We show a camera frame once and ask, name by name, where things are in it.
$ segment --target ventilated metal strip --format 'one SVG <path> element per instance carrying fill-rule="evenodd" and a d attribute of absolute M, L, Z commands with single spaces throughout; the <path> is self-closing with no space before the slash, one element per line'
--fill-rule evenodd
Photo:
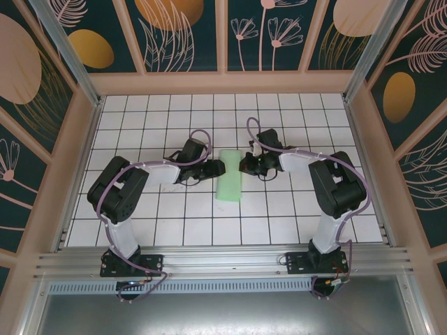
<path fill-rule="evenodd" d="M 116 281 L 57 281 L 50 285 L 49 295 L 115 295 Z M 124 294 L 146 292 L 153 287 L 134 287 Z M 246 293 L 310 291 L 310 278 L 266 278 L 237 280 L 176 280 L 162 283 L 153 293 Z"/>

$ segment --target white grid floor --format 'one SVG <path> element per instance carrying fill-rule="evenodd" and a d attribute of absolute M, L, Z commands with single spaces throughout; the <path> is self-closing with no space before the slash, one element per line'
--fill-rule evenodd
<path fill-rule="evenodd" d="M 222 149 L 249 150 L 248 117 L 274 128 L 285 145 L 333 154 L 345 151 L 362 173 L 339 94 L 210 94 L 108 96 L 95 136 L 65 246 L 107 246 L 87 192 L 114 156 L 159 161 L 181 149 L 189 133 L 207 130 L 214 157 Z M 205 141 L 203 134 L 197 134 Z M 146 188 L 133 218 L 142 246 L 306 244 L 321 210 L 310 174 L 280 172 L 269 182 L 242 174 L 242 200 L 215 199 L 216 179 L 197 186 Z M 383 242 L 371 206 L 343 231 L 342 240 Z"/>

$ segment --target mounting plate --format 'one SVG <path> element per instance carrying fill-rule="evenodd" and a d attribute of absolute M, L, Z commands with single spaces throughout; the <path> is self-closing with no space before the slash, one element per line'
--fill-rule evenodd
<path fill-rule="evenodd" d="M 348 262 L 346 260 L 346 254 L 343 251 L 338 252 L 336 264 L 343 272 L 348 271 Z M 309 258 L 307 252 L 301 253 L 286 253 L 286 266 L 288 274 L 336 274 L 336 267 L 321 267 L 315 269 Z"/>
<path fill-rule="evenodd" d="M 117 264 L 116 256 L 104 255 L 101 264 L 100 277 L 114 278 L 114 277 L 146 277 L 144 271 L 135 269 L 127 264 Z M 146 267 L 151 270 L 163 270 L 163 255 L 141 255 L 139 257 L 138 265 Z M 153 277 L 160 277 L 160 274 L 152 274 Z"/>

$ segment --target green sponge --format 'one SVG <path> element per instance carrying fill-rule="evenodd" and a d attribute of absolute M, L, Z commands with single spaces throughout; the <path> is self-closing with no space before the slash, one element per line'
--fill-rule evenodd
<path fill-rule="evenodd" d="M 221 150 L 220 160 L 225 164 L 225 174 L 217 179 L 216 199 L 239 202 L 242 196 L 241 153 L 239 150 Z"/>

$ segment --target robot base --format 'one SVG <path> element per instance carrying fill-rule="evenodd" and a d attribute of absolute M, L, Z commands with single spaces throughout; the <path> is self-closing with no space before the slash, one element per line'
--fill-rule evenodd
<path fill-rule="evenodd" d="M 140 247 L 129 258 L 129 260 L 141 267 L 146 267 L 152 270 L 161 271 L 163 269 L 163 255 L 141 255 Z M 116 256 L 110 249 L 108 254 L 101 258 L 101 272 L 100 277 L 114 278 L 114 277 L 146 277 L 144 271 L 135 269 L 126 264 L 121 258 Z M 153 277 L 160 277 L 160 274 L 150 274 Z"/>
<path fill-rule="evenodd" d="M 309 250 L 301 253 L 286 253 L 288 274 L 336 274 L 337 268 L 348 272 L 346 254 L 337 248 L 331 253 L 322 254 L 312 240 Z"/>

